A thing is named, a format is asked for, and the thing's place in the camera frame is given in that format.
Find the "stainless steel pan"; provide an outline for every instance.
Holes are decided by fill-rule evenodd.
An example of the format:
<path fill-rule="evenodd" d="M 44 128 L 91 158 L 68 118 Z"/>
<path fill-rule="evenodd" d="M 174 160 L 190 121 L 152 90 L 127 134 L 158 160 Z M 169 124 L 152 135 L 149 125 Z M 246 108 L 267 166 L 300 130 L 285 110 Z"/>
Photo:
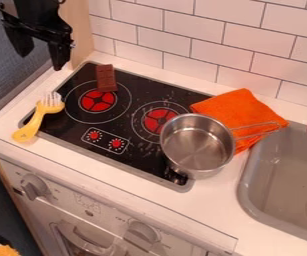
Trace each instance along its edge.
<path fill-rule="evenodd" d="M 267 124 L 275 124 L 280 128 L 276 122 L 266 122 L 232 130 Z M 160 145 L 175 172 L 191 179 L 203 179 L 217 174 L 233 158 L 236 141 L 232 130 L 208 116 L 183 114 L 164 125 Z M 245 136 L 239 140 L 268 133 Z"/>

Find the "oven handle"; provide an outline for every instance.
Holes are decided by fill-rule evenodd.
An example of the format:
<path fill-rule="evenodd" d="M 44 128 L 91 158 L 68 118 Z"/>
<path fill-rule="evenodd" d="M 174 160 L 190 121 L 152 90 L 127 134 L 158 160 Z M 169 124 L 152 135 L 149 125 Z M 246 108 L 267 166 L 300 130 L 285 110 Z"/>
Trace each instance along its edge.
<path fill-rule="evenodd" d="M 93 256 L 111 256 L 114 255 L 116 246 L 110 245 L 108 248 L 104 248 L 99 245 L 95 245 L 93 243 L 90 243 L 83 238 L 81 238 L 76 233 L 76 227 L 66 221 L 61 221 L 57 225 L 57 229 L 60 232 L 60 234 L 68 240 L 70 243 L 72 243 L 74 246 L 79 248 L 80 250 L 83 250 L 90 255 Z"/>

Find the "gray sink basin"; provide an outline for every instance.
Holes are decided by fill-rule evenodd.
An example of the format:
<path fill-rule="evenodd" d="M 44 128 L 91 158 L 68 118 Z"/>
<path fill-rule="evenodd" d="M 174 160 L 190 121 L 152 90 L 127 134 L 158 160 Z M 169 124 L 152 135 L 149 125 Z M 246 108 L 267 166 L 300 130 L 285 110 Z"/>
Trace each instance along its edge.
<path fill-rule="evenodd" d="M 307 132 L 298 123 L 251 150 L 238 199 L 254 219 L 307 240 Z"/>

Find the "brush handle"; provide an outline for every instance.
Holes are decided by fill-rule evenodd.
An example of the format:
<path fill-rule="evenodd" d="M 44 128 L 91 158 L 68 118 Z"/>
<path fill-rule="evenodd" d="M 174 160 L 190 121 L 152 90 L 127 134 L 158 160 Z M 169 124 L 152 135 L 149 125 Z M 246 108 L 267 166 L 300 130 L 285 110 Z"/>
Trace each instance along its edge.
<path fill-rule="evenodd" d="M 17 142 L 26 142 L 32 139 L 37 134 L 44 115 L 45 111 L 37 105 L 31 120 L 24 127 L 14 132 L 12 138 Z"/>

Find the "toy stove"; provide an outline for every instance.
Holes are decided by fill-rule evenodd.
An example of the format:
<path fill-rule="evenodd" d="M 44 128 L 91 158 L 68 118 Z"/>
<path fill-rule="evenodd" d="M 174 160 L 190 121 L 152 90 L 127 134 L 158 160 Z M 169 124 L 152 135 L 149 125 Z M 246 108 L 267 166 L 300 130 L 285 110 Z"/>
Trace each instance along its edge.
<path fill-rule="evenodd" d="M 46 115 L 38 136 L 177 191 L 190 189 L 192 181 L 165 163 L 159 134 L 209 96 L 119 70 L 118 91 L 102 93 L 95 70 L 85 64 L 57 90 L 65 111 Z"/>

